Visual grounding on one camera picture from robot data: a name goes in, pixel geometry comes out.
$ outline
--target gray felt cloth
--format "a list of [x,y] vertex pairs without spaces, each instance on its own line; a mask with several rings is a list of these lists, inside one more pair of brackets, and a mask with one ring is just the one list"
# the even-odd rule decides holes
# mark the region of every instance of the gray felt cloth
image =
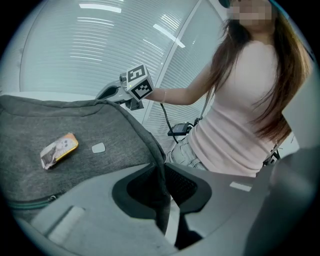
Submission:
[[[40,152],[73,133],[78,148],[44,170]],[[103,143],[105,152],[93,153]],[[158,199],[168,201],[165,155],[154,137],[121,106],[107,100],[40,101],[0,96],[0,186],[8,200],[36,200],[67,192],[89,178],[155,163]],[[39,210],[19,210],[30,221]]]

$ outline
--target black and white marker cube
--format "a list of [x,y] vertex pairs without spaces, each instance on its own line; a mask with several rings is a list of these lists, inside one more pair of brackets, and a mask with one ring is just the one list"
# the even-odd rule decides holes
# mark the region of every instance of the black and white marker cube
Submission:
[[146,65],[138,65],[127,70],[126,89],[138,102],[153,92],[154,85]]

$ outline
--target woman's right arm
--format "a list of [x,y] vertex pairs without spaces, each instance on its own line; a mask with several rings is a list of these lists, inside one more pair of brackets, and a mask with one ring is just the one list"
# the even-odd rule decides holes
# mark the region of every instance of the woman's right arm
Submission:
[[210,88],[205,84],[210,76],[210,64],[207,64],[187,88],[155,88],[147,100],[172,105],[191,105],[199,100]]

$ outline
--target light pink sleeveless top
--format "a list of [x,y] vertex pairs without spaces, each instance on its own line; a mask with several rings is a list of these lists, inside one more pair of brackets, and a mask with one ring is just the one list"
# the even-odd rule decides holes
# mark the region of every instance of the light pink sleeveless top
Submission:
[[276,69],[272,45],[251,41],[239,55],[208,114],[189,135],[192,150],[209,171],[255,177],[262,168],[275,143],[257,138],[250,121],[270,103],[253,106],[273,89]]

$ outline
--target denim shorts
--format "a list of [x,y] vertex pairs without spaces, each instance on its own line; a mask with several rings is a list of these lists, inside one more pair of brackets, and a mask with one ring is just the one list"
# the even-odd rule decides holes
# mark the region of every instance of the denim shorts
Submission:
[[188,136],[176,144],[173,150],[167,154],[166,162],[207,171],[207,168],[190,147]]

